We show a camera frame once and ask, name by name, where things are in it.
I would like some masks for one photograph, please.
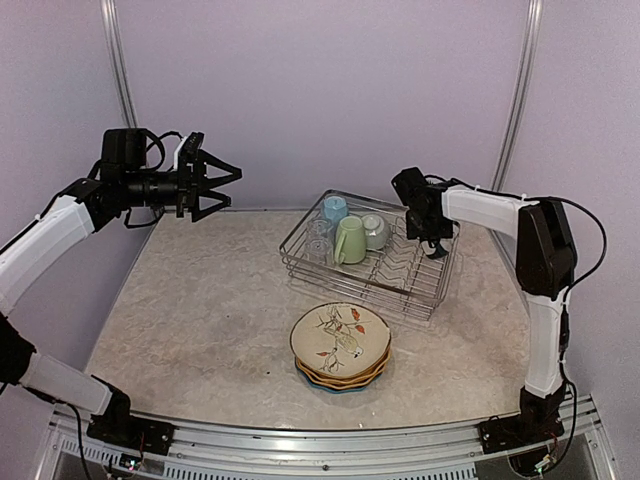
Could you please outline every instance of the stack of plates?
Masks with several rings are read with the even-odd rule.
[[[391,358],[391,332],[360,305],[328,303],[307,312],[291,331],[296,367],[313,385],[341,392],[375,380]]]

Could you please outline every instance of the purple wall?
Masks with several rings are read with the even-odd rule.
[[[0,13],[4,244],[87,174],[103,131],[122,120],[99,2],[5,1]],[[113,224],[77,246],[27,292],[11,323],[39,351],[83,368],[146,234]],[[26,479],[51,408],[13,387],[0,405],[0,478]]]
[[[640,3],[545,3],[529,97],[505,190],[574,199],[598,215],[609,254],[572,294],[569,373],[592,393],[621,478],[640,469]],[[579,273],[600,251],[571,211]]]
[[[488,184],[526,0],[119,2],[133,100],[244,169],[236,207],[394,198],[405,166]]]

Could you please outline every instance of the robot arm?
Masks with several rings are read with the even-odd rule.
[[[520,217],[531,219],[531,212],[541,208],[539,201],[499,197],[462,186],[448,188],[442,194],[442,213],[445,218],[473,223],[508,235],[514,240],[518,240]],[[541,224],[536,224],[532,231],[523,231],[522,235],[529,238],[536,233],[545,235],[546,232],[539,232],[537,229],[547,226],[545,219]],[[530,252],[527,250],[522,252],[521,257],[522,255],[530,255]],[[568,298],[563,300],[568,284],[564,288],[559,287],[562,288],[559,291],[545,292],[548,295],[535,294],[536,288],[532,284],[540,282],[542,277],[534,267],[529,267],[531,269],[521,266],[517,272],[531,320],[530,360],[524,388],[537,397],[546,398],[563,383],[559,368],[560,318],[569,304]]]
[[[490,194],[456,181],[429,183],[416,167],[392,180],[406,213],[407,235],[446,255],[439,242],[451,238],[453,222],[465,221],[517,241],[516,275],[531,322],[530,360],[520,393],[521,413],[480,424],[485,453],[544,441],[564,433],[558,408],[565,381],[560,369],[569,338],[568,290],[577,254],[562,204]]]
[[[21,385],[44,400],[67,403],[92,414],[87,434],[116,445],[167,454],[173,426],[130,415],[127,395],[53,357],[38,353],[7,317],[26,290],[74,245],[131,207],[173,206],[196,222],[231,203],[213,189],[241,178],[240,169],[200,147],[204,135],[183,139],[167,171],[145,168],[147,138],[164,157],[161,139],[143,129],[105,132],[100,179],[79,179],[58,194],[42,216],[0,249],[0,383]],[[207,177],[207,165],[227,175]],[[200,197],[217,203],[201,208]]]

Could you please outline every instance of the wire dish rack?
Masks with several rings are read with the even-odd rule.
[[[389,224],[391,234],[384,249],[368,250],[355,265],[325,266],[305,255],[306,224],[320,217],[324,199],[338,195],[347,201],[349,214],[376,213]],[[443,240],[449,251],[443,259],[431,260],[418,240],[407,240],[406,208],[338,190],[327,190],[302,217],[280,245],[282,262],[292,278],[321,290],[349,297],[384,310],[386,318],[424,327],[434,309],[444,300],[455,259],[459,227],[454,238]]]

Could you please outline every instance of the clear glass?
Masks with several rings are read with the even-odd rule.
[[[332,241],[333,224],[325,218],[314,218],[307,222],[307,242],[317,238]]]
[[[327,238],[307,240],[307,259],[318,265],[333,265],[333,244]]]

